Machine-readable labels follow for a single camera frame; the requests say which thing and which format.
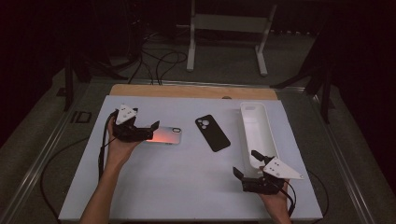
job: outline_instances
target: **smartphone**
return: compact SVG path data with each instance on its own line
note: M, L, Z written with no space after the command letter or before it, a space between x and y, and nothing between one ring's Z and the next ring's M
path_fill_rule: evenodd
M146 142L176 145L180 143L180 139L181 129L174 127L159 127L154 131L152 139L146 140Z
M198 129L214 152L220 151L231 145L230 140L211 115L196 119L195 124L198 126Z

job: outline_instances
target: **black smartphone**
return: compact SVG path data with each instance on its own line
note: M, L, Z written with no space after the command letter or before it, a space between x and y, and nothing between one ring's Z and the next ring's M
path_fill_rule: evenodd
M206 142L214 152L220 151L231 145L223 130L211 115L206 115L195 120Z

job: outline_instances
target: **white stand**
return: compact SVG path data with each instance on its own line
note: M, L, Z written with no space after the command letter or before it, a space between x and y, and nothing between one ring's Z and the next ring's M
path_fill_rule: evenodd
M191 26L190 26L190 47L187 60L187 71L194 70L195 57L195 30L221 30L221 31L237 31L262 34L262 42L256 46L257 61L259 63L260 75L267 76L267 68L265 66L262 50L270 32L272 20L276 11L276 5L272 5L268 18L260 17L235 17L223 15L207 15L195 13L195 0L191 0Z

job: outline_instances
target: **cable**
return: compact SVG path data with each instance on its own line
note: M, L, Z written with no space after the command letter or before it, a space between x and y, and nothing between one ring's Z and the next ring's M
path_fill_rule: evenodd
M141 53L139 54L139 59L140 59L140 60L139 60L140 63L139 63L139 65L137 66L137 68L134 70L134 72L132 73L131 77L129 78L128 84L131 84L132 79L134 78L134 76L136 76L137 72L138 72L139 69L140 69L140 66L142 66L143 58L142 58L142 54L141 54Z
M98 169L99 169L99 178L98 178L98 180L100 180L100 178L102 177L103 170L104 170L104 167L105 167L105 147L110 142L114 141L114 139L116 139L116 138L113 138L110 142L108 142L106 144L107 126L108 126L108 123L110 122L111 118L114 117L116 112L117 111L111 113L108 116L108 118L106 120L106 123L105 123L105 129L104 129L104 132L103 132L103 139L102 139L102 146L100 147L99 158L98 158Z
M147 37L145 37L144 40L145 40L145 41L148 41L148 42L161 43L161 42L164 42L164 41L166 41L166 40L169 39L169 38L166 37L166 36L162 36L162 39L152 39L152 37L154 37L154 36L156 36L156 35L159 35L159 34L160 34L160 33L153 33L153 34L150 34L150 35L148 35Z
M44 173L46 173L46 170L47 170L48 166L50 165L50 162L51 162L55 157L57 157L61 152L63 152L63 151L65 151L65 150L69 149L69 148L72 147L72 146L75 146L75 145L78 144L78 143L84 142L84 141L88 140L89 138L90 138L90 137L85 137L85 138L83 138L83 139L80 139L80 140L78 140L78 141L75 142L75 143L72 143L72 144L70 144L70 145L68 145L68 146L66 146L66 147L63 147L63 148L60 149L58 152L56 152L54 155L52 155L52 156L49 158L49 160L47 161L47 164L46 164L46 166L44 166L43 172L42 172L41 175L40 175L40 192L41 192L41 195L43 196L43 199L44 199L45 203L47 204L47 207L50 209L51 213L54 215L54 217L55 217L57 223L59 223L59 224L62 224L62 221L58 219L58 213L55 211L55 208L54 208L54 207L52 206L52 204L50 203L50 201L49 201L49 199L47 198L47 195L45 194L45 191L44 191Z
M320 185L323 187L323 189L324 189L324 192L325 192L325 195L326 195L326 209L324 210L324 213L323 213L323 218L325 218L326 217L326 215L327 215L327 213L328 213L328 211L329 211L329 207L330 207L330 198L329 198L329 192L327 191L327 189L326 189L326 187L325 187L325 185L324 185L324 183L320 180L320 178L317 176L317 175L315 175L312 171L310 171L310 170L306 170L309 174L311 174L312 176L314 176L318 181L319 181L319 183L320 183ZM322 219L318 219L318 220L316 220L315 222L313 222L312 224L315 224L315 223L318 223L318 222L320 222Z
M174 54L174 53L177 55L177 63L178 63L178 62L179 62L178 52L170 52L170 53L164 54L164 55L161 57L161 59L158 61L157 66L155 67L155 75L156 75L156 77L157 77L157 81L158 81L158 84L159 84L159 85L162 85L162 84L163 84L163 76L164 76L167 72L169 72L172 68L174 68L174 67L176 66L176 64L177 64L177 63L173 63L172 66L169 67L165 72L163 72L162 75L159 75L159 74L158 74L158 69L159 69L159 67L160 67L160 63L163 61L163 59L164 59L165 57L167 57L167 56L169 56L169 55L171 55L171 54Z
M270 183L271 185L273 185L274 187L276 187L277 189L279 189L279 191L281 193L283 193L286 197L288 197L289 201L290 201L290 207L289 207L289 217L291 217L291 214L294 211L294 208L296 207L296 192L294 191L294 188L291 186L290 183L288 183L287 181L285 181L285 179L283 179L283 184L287 183L291 189L293 190L293 194L294 194L294 200L291 198L291 196L285 191L283 190L280 186L278 186L277 184L275 184L274 182L272 182L270 179L266 178L265 181L267 181L268 183Z
M181 61L180 61L180 60L177 60L177 61L175 61L175 62L169 62L169 61L166 61L166 60L164 60L164 59L162 59L162 58L156 57L156 56L154 56L154 55L152 55L152 54L150 54L150 53L148 53L148 52L146 52L146 51L144 51L144 50L142 50L142 52L145 53L145 54L147 54L148 56L150 56L150 57L152 57L152 58L155 58L155 59L157 59L157 60L162 61L163 63L183 63L184 61L187 60L187 54L186 54L186 53L179 52L179 51L176 51L176 50L173 50L173 49L161 49L161 50L172 50L171 53L179 53L179 54L182 54L183 56L185 56L185 59L183 59L183 60L181 60Z
M149 65L143 62L143 65L145 65L146 69L148 70L148 77L150 78L150 85L154 85L154 78L152 77L151 74L151 69L149 68Z

